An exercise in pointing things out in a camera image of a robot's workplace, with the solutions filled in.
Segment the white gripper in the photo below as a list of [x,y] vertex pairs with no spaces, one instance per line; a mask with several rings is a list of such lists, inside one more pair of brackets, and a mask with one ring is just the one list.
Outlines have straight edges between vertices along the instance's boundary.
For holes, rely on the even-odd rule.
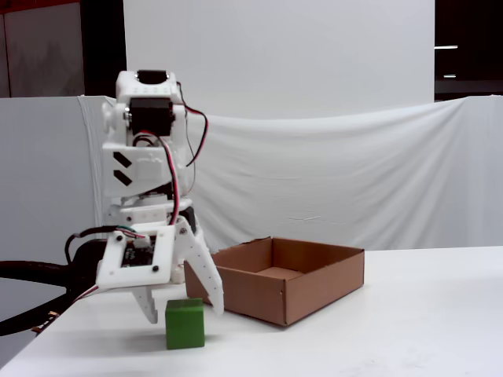
[[[111,204],[104,214],[105,225],[125,225],[136,233],[149,236],[165,236],[166,228],[175,233],[174,261],[179,265],[187,262],[207,292],[208,299],[217,315],[224,312],[222,278],[204,239],[193,201],[181,198],[175,225],[170,225],[174,201],[166,198],[136,199],[132,204]],[[152,291],[156,285],[132,287],[131,292],[150,324],[158,323],[158,311]]]

